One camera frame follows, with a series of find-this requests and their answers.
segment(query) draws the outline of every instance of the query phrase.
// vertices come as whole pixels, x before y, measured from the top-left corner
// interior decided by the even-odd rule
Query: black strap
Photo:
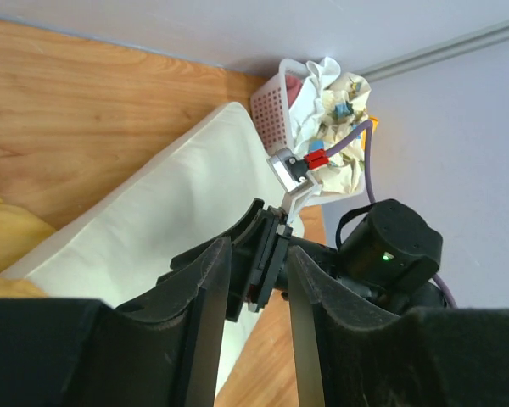
[[[339,248],[341,248],[341,230],[343,229],[343,226],[345,226],[349,222],[351,222],[356,216],[369,212],[370,209],[373,208],[373,205],[375,205],[375,204],[371,203],[367,206],[362,206],[361,208],[352,209],[341,217],[341,219],[339,220],[339,224],[338,224],[338,230],[336,230],[336,249],[337,250],[339,250]]]

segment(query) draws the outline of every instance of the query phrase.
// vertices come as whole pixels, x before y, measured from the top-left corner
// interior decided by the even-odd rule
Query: lavender wall
[[[0,17],[268,75],[283,57],[361,70],[508,20],[509,0],[0,0]]]
[[[509,42],[372,84],[378,198],[444,237],[441,275],[461,306],[509,307]],[[328,240],[352,198],[324,207]]]

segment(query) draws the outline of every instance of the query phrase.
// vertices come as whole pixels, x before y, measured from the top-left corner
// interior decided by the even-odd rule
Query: wooden surface
[[[300,216],[304,238],[326,243],[321,207],[304,208]],[[288,302],[275,291],[217,396],[215,407],[298,407],[297,392],[290,310]]]
[[[0,21],[0,195],[60,228],[261,78]],[[324,242],[319,207],[305,236]],[[218,406],[298,405],[288,304],[273,296]]]

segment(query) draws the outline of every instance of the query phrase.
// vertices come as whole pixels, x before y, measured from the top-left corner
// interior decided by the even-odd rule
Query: white plastic basket
[[[303,80],[307,78],[309,71],[304,64],[298,61],[283,59],[279,64],[279,72],[256,91],[250,99],[254,127],[269,155],[273,155],[281,148],[294,149],[290,116],[288,115],[286,74]],[[360,185],[353,193],[343,195],[335,192],[323,192],[319,196],[311,197],[307,205],[326,204],[354,197],[363,193],[364,187],[364,177],[361,177]]]

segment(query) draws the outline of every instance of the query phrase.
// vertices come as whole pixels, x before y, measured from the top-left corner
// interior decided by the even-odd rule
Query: cable
[[[443,279],[439,276],[439,274],[434,274],[433,282],[435,282],[436,286],[439,287],[441,292],[443,293],[443,296],[445,297],[445,301],[451,308],[458,308],[458,305],[456,305],[456,301],[452,293],[450,292],[449,286],[445,284]]]
[[[343,226],[347,225],[349,222],[351,222],[356,216],[360,216],[363,214],[366,214],[370,211],[370,209],[373,208],[373,203],[370,203],[367,206],[362,206],[361,208],[352,209],[349,212],[347,212],[345,215],[341,217],[338,224],[338,229],[336,230],[336,248],[341,248],[341,230],[343,229]]]
[[[352,143],[363,131],[366,131],[366,151],[364,152],[364,171],[366,172],[366,192],[367,197],[370,200],[370,204],[375,203],[375,195],[373,194],[373,185],[372,185],[372,166],[371,166],[371,158],[372,158],[372,133],[373,133],[373,122],[371,120],[362,121],[357,127],[353,129],[351,133],[349,133],[342,140],[336,142],[333,146],[331,146],[328,150],[326,150],[327,157],[332,157],[333,155],[339,153],[345,147]]]
[[[355,140],[363,131],[366,131],[366,151],[364,152],[364,171],[366,178],[366,192],[367,198],[370,201],[370,204],[373,205],[376,203],[375,194],[373,193],[373,184],[372,184],[372,133],[373,133],[373,122],[371,120],[366,120],[361,122],[351,133],[349,133],[345,138],[336,142],[333,146],[331,146],[328,150],[326,150],[326,155],[328,157],[332,157],[333,155],[339,153],[345,147],[347,147],[353,140]],[[341,229],[343,226],[338,228],[336,232],[336,243],[341,242]],[[439,274],[433,275],[433,281],[436,286],[441,290],[445,297],[445,301],[451,308],[458,308],[455,298],[452,295],[452,292],[449,289],[449,286],[445,284],[443,279]]]

